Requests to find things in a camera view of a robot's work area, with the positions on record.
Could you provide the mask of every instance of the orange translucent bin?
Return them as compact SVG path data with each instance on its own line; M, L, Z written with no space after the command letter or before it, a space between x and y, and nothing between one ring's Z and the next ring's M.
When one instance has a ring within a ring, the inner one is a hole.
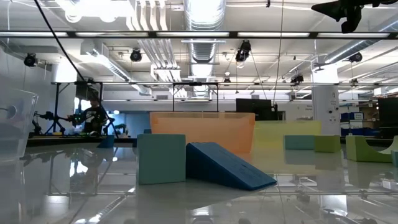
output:
M184 134L189 142L216 142L232 153L250 153L253 113L152 112L153 134Z

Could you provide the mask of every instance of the person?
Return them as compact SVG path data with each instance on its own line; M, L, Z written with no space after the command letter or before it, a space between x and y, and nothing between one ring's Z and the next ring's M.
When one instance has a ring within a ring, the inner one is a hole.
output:
M91 107L84 110L82 122L85 121L83 132L90 133L96 131L101 134L101 128L106 123L106 111L100 107L100 102L96 98L90 98Z

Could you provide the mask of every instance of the teal foam block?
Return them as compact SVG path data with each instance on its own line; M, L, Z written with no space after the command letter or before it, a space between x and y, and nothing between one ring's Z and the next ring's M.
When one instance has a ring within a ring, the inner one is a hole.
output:
M187 177L242 190L257 190L276 180L215 142L187 145Z
M140 134L137 150L139 184L185 181L185 135Z
M313 135L285 135L284 148L299 150L314 150L315 136Z
M392 163L395 167L398 167L398 151L391 151L391 156L392 156Z
M101 143L97 146L97 148L110 148L113 147L114 144L114 136L107 136Z

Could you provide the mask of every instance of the green foam piece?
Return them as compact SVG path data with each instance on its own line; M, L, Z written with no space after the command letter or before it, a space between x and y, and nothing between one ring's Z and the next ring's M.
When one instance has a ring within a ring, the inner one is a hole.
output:
M184 134L138 135L138 183L185 181L185 144Z
M392 163L395 167L398 167L398 151L393 150L391 151L391 159Z
M398 136L387 149L377 152L366 142L365 136L347 136L347 159L356 162L392 162L391 151L398 150Z
M315 152L339 152L341 150L340 136L316 135Z
M286 150L313 150L315 141L313 135L285 135L284 147Z

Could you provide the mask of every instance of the white pillar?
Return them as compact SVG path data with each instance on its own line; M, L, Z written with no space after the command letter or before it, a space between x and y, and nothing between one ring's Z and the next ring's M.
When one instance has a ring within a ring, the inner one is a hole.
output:
M337 67L329 65L312 72L312 82L338 83ZM339 93L335 85L312 88L313 118L322 123L322 134L340 135Z

